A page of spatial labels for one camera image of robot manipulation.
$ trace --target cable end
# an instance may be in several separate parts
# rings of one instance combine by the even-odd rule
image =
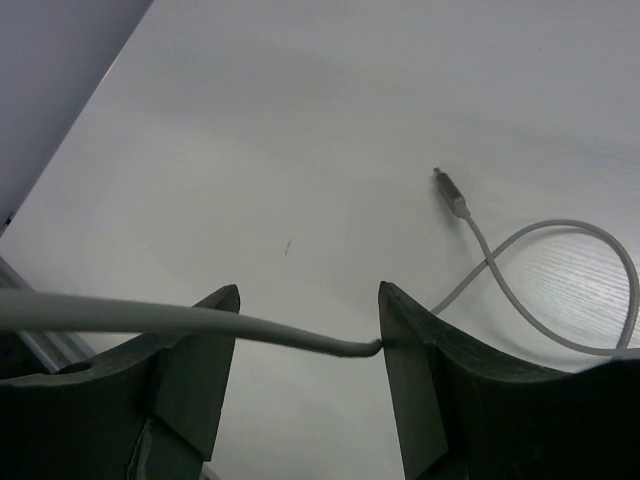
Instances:
[[[438,185],[438,191],[440,196],[444,199],[445,203],[453,214],[462,219],[467,219],[471,216],[469,209],[467,208],[467,201],[464,196],[458,190],[453,180],[440,170],[438,167],[433,169],[436,175],[436,183]]]

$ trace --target gray cable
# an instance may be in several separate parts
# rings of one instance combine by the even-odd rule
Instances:
[[[370,357],[381,340],[346,342],[219,310],[0,290],[0,331],[217,333],[337,357]]]
[[[473,234],[480,244],[480,248],[482,249],[482,253],[485,257],[485,261],[474,268],[473,271],[469,275],[467,275],[467,277],[462,282],[460,282],[460,284],[456,288],[454,288],[453,291],[449,295],[447,295],[447,297],[442,302],[440,302],[435,308],[431,310],[434,315],[438,315],[445,308],[447,308],[486,267],[489,267],[491,273],[496,279],[498,286],[507,297],[509,302],[520,313],[520,315],[524,317],[527,322],[529,322],[536,330],[538,330],[548,338],[572,350],[591,355],[600,355],[607,357],[614,356],[622,358],[640,357],[640,348],[627,348],[629,342],[631,341],[631,336],[633,335],[636,319],[638,317],[638,306],[640,303],[640,286],[638,285],[638,273],[633,264],[631,256],[613,235],[600,227],[597,227],[590,223],[581,222],[579,220],[545,220],[542,222],[533,223],[518,230],[516,233],[502,242],[500,246],[498,246],[498,248],[496,248],[492,252],[489,248],[489,245],[487,244],[487,240],[480,231],[480,227],[478,227],[476,222],[471,218],[471,214],[467,209],[464,197],[460,194],[457,188],[455,188],[453,182],[451,182],[446,174],[440,172],[440,170],[438,169],[436,169],[436,180],[438,181],[438,185],[440,187],[440,193],[444,197],[447,204],[450,206],[453,213],[457,217],[465,220],[473,231]],[[602,240],[609,247],[611,247],[611,249],[620,258],[627,274],[627,278],[629,279],[629,306],[627,309],[624,326],[620,334],[620,339],[618,340],[616,348],[597,348],[587,345],[581,345],[567,338],[564,338],[561,335],[558,335],[553,330],[550,330],[549,328],[544,326],[537,318],[535,318],[531,314],[531,312],[529,312],[529,310],[527,310],[525,306],[522,305],[522,303],[520,303],[520,300],[518,300],[518,298],[513,293],[511,288],[509,288],[509,285],[502,276],[502,273],[500,272],[500,269],[495,262],[495,259],[498,257],[498,255],[504,252],[507,248],[509,248],[513,243],[522,238],[524,235],[535,230],[548,227],[573,227],[584,233],[593,235],[594,237]]]

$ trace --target cable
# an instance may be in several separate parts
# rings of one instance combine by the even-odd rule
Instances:
[[[0,331],[217,333],[337,357],[370,357],[381,340],[346,342],[220,310],[0,290]]]
[[[516,233],[502,242],[500,246],[498,246],[498,248],[496,248],[494,251],[491,251],[489,245],[487,244],[487,240],[480,231],[480,227],[478,227],[476,222],[471,218],[471,213],[467,208],[465,198],[462,196],[455,184],[451,181],[449,176],[446,173],[441,172],[440,169],[436,168],[435,174],[440,194],[442,195],[454,215],[467,222],[467,224],[471,228],[471,231],[478,240],[478,243],[480,244],[480,248],[482,249],[485,260],[476,268],[474,268],[472,272],[467,275],[467,277],[462,282],[460,282],[460,284],[456,288],[454,288],[453,291],[449,295],[447,295],[447,297],[442,302],[440,302],[435,308],[431,310],[434,315],[438,315],[445,308],[447,308],[464,291],[464,289],[467,288],[478,275],[480,275],[480,273],[486,267],[489,267],[491,273],[496,279],[498,286],[507,297],[507,300],[509,300],[511,305],[513,305],[514,308],[520,313],[520,315],[522,315],[524,319],[529,322],[536,330],[538,330],[540,333],[547,336],[551,340],[554,340],[560,345],[563,345],[572,350],[576,350],[582,353],[588,353],[591,355],[601,355],[607,357],[613,356],[622,358],[640,358],[640,348],[628,348],[629,342],[631,341],[631,336],[633,335],[633,330],[635,328],[636,319],[638,317],[638,306],[640,303],[640,286],[638,285],[638,273],[633,264],[633,260],[629,256],[629,253],[613,235],[600,227],[578,220],[545,220],[542,222],[533,223],[518,230]],[[511,288],[509,288],[507,281],[502,276],[502,273],[500,272],[500,269],[495,262],[495,259],[498,257],[498,255],[504,252],[507,248],[509,248],[513,243],[522,238],[524,235],[535,230],[540,230],[541,228],[548,227],[573,227],[585,233],[593,235],[594,237],[602,240],[609,247],[611,247],[611,249],[620,258],[627,274],[627,278],[629,279],[629,307],[627,309],[624,327],[622,328],[620,339],[618,340],[616,348],[597,348],[582,345],[564,338],[561,335],[555,333],[553,330],[550,330],[537,318],[535,318],[524,305],[522,305]]]

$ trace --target white table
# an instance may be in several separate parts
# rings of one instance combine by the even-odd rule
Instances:
[[[574,217],[638,258],[639,16],[632,0],[157,0],[0,255],[65,293],[190,305],[237,283],[245,313],[368,340],[380,280],[433,306],[481,259],[434,194],[439,165],[493,245]],[[576,235],[520,247],[499,263],[522,301],[613,345],[613,254]],[[488,273],[443,318],[528,360],[594,362]],[[401,478],[382,355],[239,342],[213,464],[225,480]]]

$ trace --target white cable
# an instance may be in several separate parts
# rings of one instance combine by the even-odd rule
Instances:
[[[631,256],[613,235],[600,227],[578,220],[545,220],[528,225],[518,230],[507,240],[502,242],[502,244],[500,244],[500,246],[498,246],[498,248],[496,248],[492,252],[489,248],[489,245],[487,244],[484,235],[480,231],[480,228],[471,218],[471,214],[469,213],[469,209],[466,205],[466,200],[464,199],[460,191],[455,187],[447,174],[442,173],[439,169],[436,169],[435,172],[436,181],[438,182],[438,188],[441,195],[443,196],[444,200],[447,202],[453,213],[458,218],[461,218],[467,222],[467,224],[471,228],[471,231],[473,231],[473,234],[478,240],[478,243],[480,244],[480,248],[482,249],[482,253],[485,257],[485,261],[474,268],[473,271],[469,275],[467,275],[467,277],[456,288],[454,288],[453,291],[449,295],[447,295],[447,297],[442,302],[440,302],[435,308],[431,310],[434,315],[438,315],[445,308],[447,308],[486,267],[489,267],[491,273],[496,279],[498,286],[505,294],[509,302],[527,322],[529,322],[536,330],[538,330],[543,335],[554,340],[560,345],[582,353],[608,357],[614,356],[622,358],[640,358],[640,348],[628,348],[629,342],[631,341],[631,336],[633,335],[633,330],[635,328],[636,319],[638,317],[638,307],[640,303],[640,286],[638,285],[638,273],[636,271],[635,265],[633,264]],[[513,293],[511,288],[509,288],[509,285],[502,276],[502,273],[500,272],[500,269],[495,262],[496,257],[504,252],[518,239],[522,238],[524,235],[535,230],[548,227],[573,227],[583,231],[584,233],[593,235],[594,237],[602,240],[609,247],[611,247],[611,249],[620,258],[620,261],[622,262],[622,265],[627,274],[627,278],[629,279],[629,306],[627,309],[625,323],[622,328],[620,339],[618,340],[616,348],[597,348],[582,345],[564,338],[563,336],[549,329],[548,327],[543,325],[537,318],[535,318],[524,305],[522,305],[520,300],[518,300],[518,298]]]
[[[198,307],[0,289],[0,331],[217,333],[337,357],[370,357],[381,340],[347,342],[259,318]]]

